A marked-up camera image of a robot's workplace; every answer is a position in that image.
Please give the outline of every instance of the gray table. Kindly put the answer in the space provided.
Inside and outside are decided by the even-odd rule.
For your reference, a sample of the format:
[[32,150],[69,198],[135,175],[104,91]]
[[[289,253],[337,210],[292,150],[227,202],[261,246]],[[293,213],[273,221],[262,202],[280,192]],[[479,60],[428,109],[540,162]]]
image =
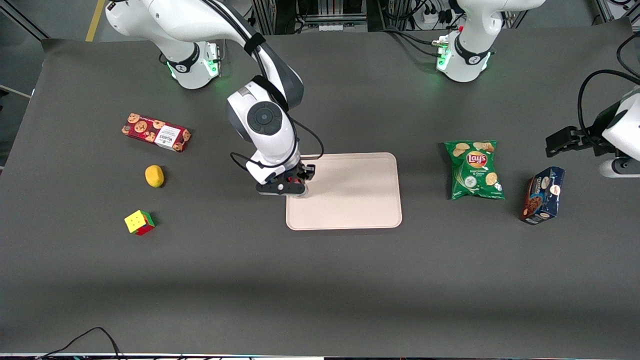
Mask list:
[[[253,151],[224,112],[257,72],[240,48],[222,78],[187,91],[151,43],[46,43],[0,176],[0,350],[44,352],[101,325],[125,352],[638,358],[639,183],[600,177],[590,151],[544,150],[629,34],[627,22],[504,31],[471,84],[388,34],[269,38],[306,84],[292,115],[328,152],[397,158],[403,223],[323,232],[289,230],[285,199],[258,196],[228,158]],[[587,116],[631,87],[595,79]],[[193,129],[191,145],[127,138],[132,111]],[[499,142],[506,201],[447,200],[438,143],[455,139]],[[146,185],[150,164],[166,167],[164,188]],[[567,170],[560,216],[521,223],[525,182],[549,165]],[[137,209],[159,223],[142,238],[122,220]],[[74,350],[109,345],[94,335]]]

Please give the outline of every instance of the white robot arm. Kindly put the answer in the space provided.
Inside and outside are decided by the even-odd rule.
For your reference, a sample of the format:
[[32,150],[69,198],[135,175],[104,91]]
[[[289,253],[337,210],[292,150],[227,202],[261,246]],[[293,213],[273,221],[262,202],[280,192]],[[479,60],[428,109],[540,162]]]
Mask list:
[[615,154],[600,165],[603,176],[640,177],[640,86],[601,112],[584,130],[568,126],[547,137],[549,158],[588,148],[593,148],[595,156]]
[[545,0],[458,0],[467,14],[462,31],[453,31],[433,42],[440,58],[436,69],[450,79],[467,83],[486,68],[490,49],[502,29],[500,12],[519,12],[542,5]]
[[301,102],[304,86],[242,15],[217,0],[119,0],[107,5],[106,14],[122,34],[153,41],[185,88],[202,87],[217,76],[217,48],[206,41],[240,44],[262,72],[227,98],[229,121],[257,149],[245,158],[246,169],[260,193],[306,192],[315,167],[301,163],[296,128],[287,114]]

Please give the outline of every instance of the cookie box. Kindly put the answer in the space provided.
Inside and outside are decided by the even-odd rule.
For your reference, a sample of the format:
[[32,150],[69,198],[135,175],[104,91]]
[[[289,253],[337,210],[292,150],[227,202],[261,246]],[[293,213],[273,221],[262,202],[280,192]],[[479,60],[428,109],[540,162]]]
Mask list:
[[527,224],[537,225],[556,217],[563,179],[564,170],[559,167],[550,167],[534,176],[529,182],[520,219]]
[[191,138],[191,133],[185,127],[134,113],[129,115],[122,133],[177,152],[182,152]]

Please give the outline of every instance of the bag of chips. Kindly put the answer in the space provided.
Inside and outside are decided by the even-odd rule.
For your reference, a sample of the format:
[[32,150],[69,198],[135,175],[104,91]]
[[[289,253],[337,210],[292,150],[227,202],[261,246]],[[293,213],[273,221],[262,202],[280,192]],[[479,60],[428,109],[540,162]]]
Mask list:
[[493,167],[494,141],[457,141],[444,145],[452,162],[451,200],[466,195],[504,199],[502,185]]

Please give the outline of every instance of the red cookie box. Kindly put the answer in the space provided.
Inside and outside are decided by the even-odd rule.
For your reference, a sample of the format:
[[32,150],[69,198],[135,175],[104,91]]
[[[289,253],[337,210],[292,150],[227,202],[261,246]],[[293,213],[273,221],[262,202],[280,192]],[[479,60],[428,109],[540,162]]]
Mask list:
[[189,130],[182,126],[134,113],[129,115],[122,133],[177,152],[182,152],[191,138]]

